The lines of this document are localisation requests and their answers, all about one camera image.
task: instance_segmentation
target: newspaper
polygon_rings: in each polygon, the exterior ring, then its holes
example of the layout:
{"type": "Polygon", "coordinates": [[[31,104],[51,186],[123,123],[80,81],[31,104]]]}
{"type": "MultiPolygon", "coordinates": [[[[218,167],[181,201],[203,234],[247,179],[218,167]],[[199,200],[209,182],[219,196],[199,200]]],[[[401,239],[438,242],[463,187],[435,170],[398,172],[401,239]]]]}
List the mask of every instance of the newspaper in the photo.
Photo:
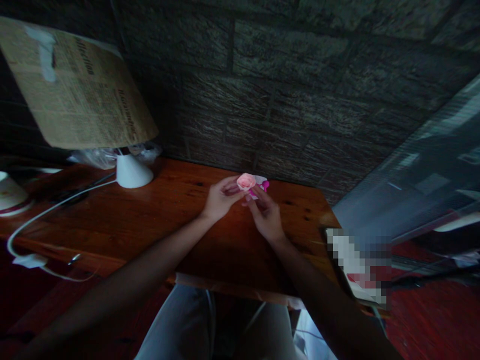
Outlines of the newspaper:
{"type": "Polygon", "coordinates": [[[0,16],[0,47],[51,146],[119,148],[158,135],[114,46],[0,16]]]}

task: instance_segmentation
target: black cable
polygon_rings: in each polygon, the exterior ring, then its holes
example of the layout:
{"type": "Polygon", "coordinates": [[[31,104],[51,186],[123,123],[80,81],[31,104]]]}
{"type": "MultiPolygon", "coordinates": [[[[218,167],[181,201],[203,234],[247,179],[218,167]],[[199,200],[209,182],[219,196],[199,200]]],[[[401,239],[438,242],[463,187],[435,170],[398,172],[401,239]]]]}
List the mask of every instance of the black cable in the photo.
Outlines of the black cable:
{"type": "Polygon", "coordinates": [[[407,275],[410,275],[412,273],[416,273],[418,270],[428,268],[432,265],[438,265],[438,264],[443,263],[444,261],[447,261],[447,260],[450,260],[450,259],[451,259],[450,257],[445,257],[445,258],[442,258],[442,259],[434,261],[434,262],[429,262],[428,264],[425,264],[425,265],[422,265],[420,267],[414,268],[413,270],[407,271],[407,272],[405,272],[401,275],[398,275],[398,276],[392,278],[391,282],[392,283],[396,282],[397,280],[402,279],[402,278],[406,277],[407,275]]]}

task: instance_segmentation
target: wood grain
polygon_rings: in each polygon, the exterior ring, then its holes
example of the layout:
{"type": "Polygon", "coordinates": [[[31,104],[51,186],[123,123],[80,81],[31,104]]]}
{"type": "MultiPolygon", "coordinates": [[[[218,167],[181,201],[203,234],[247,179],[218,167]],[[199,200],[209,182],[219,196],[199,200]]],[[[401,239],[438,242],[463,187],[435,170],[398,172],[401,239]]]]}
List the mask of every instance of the wood grain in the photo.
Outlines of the wood grain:
{"type": "MultiPolygon", "coordinates": [[[[202,210],[210,185],[235,174],[165,158],[159,158],[152,169],[155,178],[150,184],[125,189],[114,183],[95,189],[82,202],[54,210],[29,226],[15,244],[63,261],[81,253],[80,267],[93,270],[98,263],[98,272],[107,276],[155,240],[192,220],[202,210]]],[[[46,200],[56,192],[85,186],[108,172],[111,170],[74,165],[30,184],[27,191],[37,204],[23,214],[0,219],[0,236],[6,239],[23,222],[50,207],[46,200]]],[[[292,243],[338,283],[319,229],[340,225],[322,192],[272,180],[268,193],[280,205],[284,230],[292,243]]],[[[279,260],[255,228],[249,209],[239,202],[208,231],[176,272],[184,283],[216,286],[228,294],[263,300],[275,294],[272,301],[280,303],[297,296],[279,260]]]]}

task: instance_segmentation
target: paper flower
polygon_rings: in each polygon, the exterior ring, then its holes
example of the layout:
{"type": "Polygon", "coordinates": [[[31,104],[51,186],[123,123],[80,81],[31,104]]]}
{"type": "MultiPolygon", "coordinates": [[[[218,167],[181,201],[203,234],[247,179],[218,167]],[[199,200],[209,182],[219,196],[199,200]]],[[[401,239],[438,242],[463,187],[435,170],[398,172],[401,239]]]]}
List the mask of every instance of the paper flower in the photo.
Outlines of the paper flower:
{"type": "Polygon", "coordinates": [[[255,177],[246,172],[243,173],[236,181],[236,184],[242,191],[250,190],[255,186],[256,183],[255,177]]]}

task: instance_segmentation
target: white cup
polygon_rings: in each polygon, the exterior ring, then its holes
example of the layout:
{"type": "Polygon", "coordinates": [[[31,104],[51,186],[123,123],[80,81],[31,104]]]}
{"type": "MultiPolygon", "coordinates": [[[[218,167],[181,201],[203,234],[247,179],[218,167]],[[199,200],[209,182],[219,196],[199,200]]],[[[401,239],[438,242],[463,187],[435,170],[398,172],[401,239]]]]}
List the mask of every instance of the white cup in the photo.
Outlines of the white cup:
{"type": "Polygon", "coordinates": [[[33,201],[27,192],[10,175],[0,171],[0,217],[22,213],[32,205],[33,201]]]}

